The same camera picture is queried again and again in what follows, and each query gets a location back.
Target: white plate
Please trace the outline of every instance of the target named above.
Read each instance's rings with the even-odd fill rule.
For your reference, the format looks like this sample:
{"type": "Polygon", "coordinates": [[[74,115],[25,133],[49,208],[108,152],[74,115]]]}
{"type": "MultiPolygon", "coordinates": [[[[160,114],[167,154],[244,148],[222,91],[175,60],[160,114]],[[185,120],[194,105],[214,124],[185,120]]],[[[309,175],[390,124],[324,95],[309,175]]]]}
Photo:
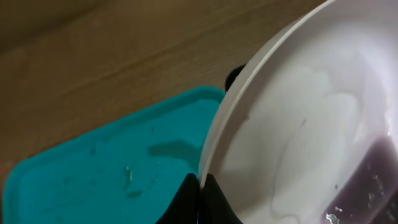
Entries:
{"type": "MultiPolygon", "coordinates": [[[[328,1],[270,40],[216,114],[201,186],[214,174],[245,224],[311,224],[339,204],[375,142],[388,142],[398,171],[397,12],[395,0],[328,1]]],[[[395,184],[378,193],[388,198],[395,184]]]]}

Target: teal tray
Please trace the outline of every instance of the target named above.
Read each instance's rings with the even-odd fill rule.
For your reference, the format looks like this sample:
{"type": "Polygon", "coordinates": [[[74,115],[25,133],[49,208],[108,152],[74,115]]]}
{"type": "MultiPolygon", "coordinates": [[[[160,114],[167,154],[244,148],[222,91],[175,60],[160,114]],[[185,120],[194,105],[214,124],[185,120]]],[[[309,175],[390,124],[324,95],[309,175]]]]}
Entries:
{"type": "Polygon", "coordinates": [[[3,224],[154,223],[201,147],[224,91],[199,87],[20,162],[3,224]]]}

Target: purple liquid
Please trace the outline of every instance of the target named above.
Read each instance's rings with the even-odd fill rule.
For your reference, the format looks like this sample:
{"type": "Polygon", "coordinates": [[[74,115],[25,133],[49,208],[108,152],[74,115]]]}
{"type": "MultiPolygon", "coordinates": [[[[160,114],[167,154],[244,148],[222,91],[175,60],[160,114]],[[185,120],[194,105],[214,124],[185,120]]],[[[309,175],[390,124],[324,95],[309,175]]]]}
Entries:
{"type": "Polygon", "coordinates": [[[398,223],[398,157],[387,138],[376,141],[322,216],[332,224],[398,223]]]}

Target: wood grain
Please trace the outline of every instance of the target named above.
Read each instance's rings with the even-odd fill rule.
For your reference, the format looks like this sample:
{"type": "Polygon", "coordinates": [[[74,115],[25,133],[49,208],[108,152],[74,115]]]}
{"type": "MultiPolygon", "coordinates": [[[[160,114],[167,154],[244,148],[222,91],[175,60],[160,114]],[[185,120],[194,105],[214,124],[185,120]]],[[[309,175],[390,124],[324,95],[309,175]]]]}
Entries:
{"type": "Polygon", "coordinates": [[[120,0],[0,55],[0,180],[33,154],[199,85],[223,87],[322,0],[120,0]]]}

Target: wooden surface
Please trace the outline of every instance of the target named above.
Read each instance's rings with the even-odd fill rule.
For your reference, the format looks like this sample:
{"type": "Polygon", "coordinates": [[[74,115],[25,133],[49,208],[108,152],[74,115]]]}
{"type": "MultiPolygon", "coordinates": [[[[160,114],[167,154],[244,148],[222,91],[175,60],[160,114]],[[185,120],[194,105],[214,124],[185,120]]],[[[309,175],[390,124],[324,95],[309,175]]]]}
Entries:
{"type": "Polygon", "coordinates": [[[0,55],[0,181],[21,159],[199,85],[219,88],[322,0],[104,2],[0,55]]]}

